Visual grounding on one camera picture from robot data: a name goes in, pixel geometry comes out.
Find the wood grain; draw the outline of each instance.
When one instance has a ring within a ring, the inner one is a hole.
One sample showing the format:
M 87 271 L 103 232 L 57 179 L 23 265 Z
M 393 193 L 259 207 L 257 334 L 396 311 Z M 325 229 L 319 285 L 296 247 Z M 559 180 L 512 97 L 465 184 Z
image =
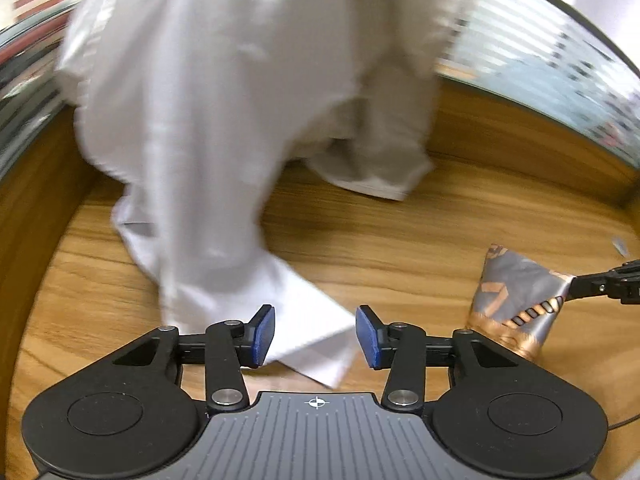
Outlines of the wood grain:
M 0 182 L 0 427 L 33 300 L 69 219 L 97 175 L 78 153 L 72 111 L 65 109 Z
M 341 190 L 299 165 L 286 168 L 262 218 L 271 251 L 353 310 L 371 304 L 386 322 L 419 324 L 434 335 L 463 325 L 493 242 L 562 272 L 619 265 L 619 236 L 640 243 L 620 209 L 521 175 L 436 160 L 402 203 Z M 19 419 L 44 388 L 160 323 L 155 285 L 132 263 L 110 227 L 119 184 L 103 178 L 78 210 L 52 260 L 18 360 L 8 425 L 8 480 L 34 478 Z M 593 395 L 616 422 L 640 411 L 640 316 L 613 300 L 568 303 L 541 363 Z M 184 388 L 202 398 L 202 368 Z M 322 386 L 273 364 L 245 375 L 259 390 L 321 392 Z M 341 390 L 380 394 L 384 372 L 357 355 Z M 447 389 L 428 370 L 428 397 Z M 640 424 L 612 433 L 596 466 L 612 480 L 640 455 Z
M 448 79 L 442 80 L 428 149 L 561 184 L 614 205 L 636 179 L 634 168 L 587 137 Z

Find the screw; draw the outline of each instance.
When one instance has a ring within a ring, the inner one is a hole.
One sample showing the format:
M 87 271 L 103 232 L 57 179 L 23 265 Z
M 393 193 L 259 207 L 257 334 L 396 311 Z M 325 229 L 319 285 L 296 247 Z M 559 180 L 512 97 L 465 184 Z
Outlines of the screw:
M 242 400 L 242 393 L 233 388 L 222 388 L 211 394 L 211 400 L 220 406 L 231 406 Z
M 418 394 L 411 390 L 394 390 L 386 398 L 396 406 L 411 406 L 418 402 Z

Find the foil wrapper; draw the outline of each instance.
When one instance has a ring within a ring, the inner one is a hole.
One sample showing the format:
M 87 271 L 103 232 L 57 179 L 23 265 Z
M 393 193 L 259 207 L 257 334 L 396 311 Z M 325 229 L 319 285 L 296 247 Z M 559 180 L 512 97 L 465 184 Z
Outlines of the foil wrapper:
M 492 245 L 466 327 L 533 361 L 562 309 L 573 278 Z

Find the gray gripper base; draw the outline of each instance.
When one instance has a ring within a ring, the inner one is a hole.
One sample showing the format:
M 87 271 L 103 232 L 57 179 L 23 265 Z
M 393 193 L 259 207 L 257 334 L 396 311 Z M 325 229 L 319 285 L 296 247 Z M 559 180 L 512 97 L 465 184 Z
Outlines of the gray gripper base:
M 418 416 L 383 410 L 372 394 L 272 392 L 214 416 L 185 455 L 143 478 L 495 480 L 449 456 Z

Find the blue fingertip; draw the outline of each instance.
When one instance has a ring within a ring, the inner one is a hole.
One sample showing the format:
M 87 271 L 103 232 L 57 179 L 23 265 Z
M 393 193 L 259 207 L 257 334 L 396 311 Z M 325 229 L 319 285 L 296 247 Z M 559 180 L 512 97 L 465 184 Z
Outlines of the blue fingertip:
M 276 310 L 271 307 L 269 312 L 255 329 L 254 346 L 252 348 L 252 359 L 256 367 L 262 366 L 267 357 L 269 346 L 273 340 L 276 330 Z
M 382 357 L 376 329 L 360 307 L 356 309 L 356 336 L 369 368 L 379 367 Z

